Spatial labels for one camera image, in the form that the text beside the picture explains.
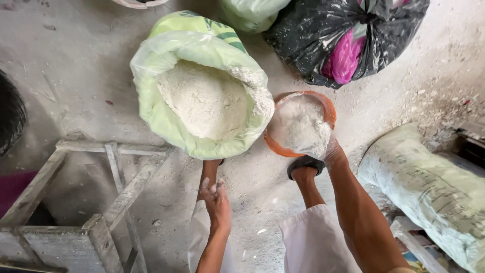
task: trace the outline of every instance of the light green sack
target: light green sack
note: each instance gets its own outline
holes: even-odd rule
[[[225,70],[242,81],[247,92],[246,122],[235,137],[200,138],[187,132],[158,90],[160,75],[178,60]],[[168,143],[192,157],[210,160],[235,156],[249,149],[275,111],[268,77],[244,49],[234,30],[191,11],[162,17],[130,62],[140,103],[140,117]]]
[[[249,33],[268,30],[278,12],[290,0],[221,0],[219,18],[229,26]]]

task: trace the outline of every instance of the dusty floor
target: dusty floor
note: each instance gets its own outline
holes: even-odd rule
[[[214,1],[171,0],[149,10],[133,10],[110,0],[0,0],[0,69],[19,88],[29,113],[24,136],[0,159],[1,173],[40,168],[55,142],[76,131],[96,140],[162,143],[138,117],[129,61],[164,14],[190,9],[213,17],[214,6]],[[266,71],[273,95],[315,90],[333,101],[336,134],[356,170],[368,146],[403,122],[419,121],[421,131],[432,138],[449,127],[455,115],[483,117],[484,13],[481,0],[466,5],[432,1],[416,37],[398,60],[337,91],[308,86],[293,77],[260,35],[240,36]],[[425,93],[417,95],[422,89]],[[128,180],[144,160],[125,158]],[[230,188],[230,242],[239,272],[283,271],[277,223],[304,210],[296,184],[286,177],[288,162],[260,138],[220,168]],[[187,232],[201,167],[200,160],[175,152],[134,205],[152,273],[188,270]],[[110,175],[102,156],[72,154],[45,201],[61,224],[82,225],[113,199]],[[333,205],[328,175],[316,181],[325,201]],[[162,224],[153,226],[157,219]],[[267,231],[257,234],[261,229]],[[118,246],[129,244],[123,227],[114,238]]]

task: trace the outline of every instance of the black plastic bag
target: black plastic bag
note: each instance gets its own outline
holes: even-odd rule
[[[0,156],[4,156],[22,135],[27,113],[15,85],[0,70]]]
[[[322,75],[339,40],[357,23],[367,24],[362,54],[352,80],[374,75],[394,61],[416,34],[429,0],[410,0],[392,8],[392,0],[292,0],[263,33],[266,42],[303,80],[334,89],[342,85]]]

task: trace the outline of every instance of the wooden stand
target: wooden stand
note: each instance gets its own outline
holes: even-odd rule
[[[0,266],[27,264],[44,272],[146,273],[145,257],[129,208],[174,150],[172,146],[66,141],[40,169],[29,186],[0,220]],[[25,226],[67,159],[69,151],[107,153],[118,197],[101,215],[93,215],[82,227]],[[148,155],[150,159],[128,184],[121,154]],[[120,261],[111,232],[125,219],[133,248]]]

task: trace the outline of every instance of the forearm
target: forearm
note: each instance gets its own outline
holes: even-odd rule
[[[219,230],[210,232],[207,246],[202,252],[196,273],[219,273],[221,271],[228,238],[228,232]]]
[[[386,219],[350,171],[340,147],[327,169],[340,226],[353,242],[364,270],[386,273],[397,267],[408,267]]]

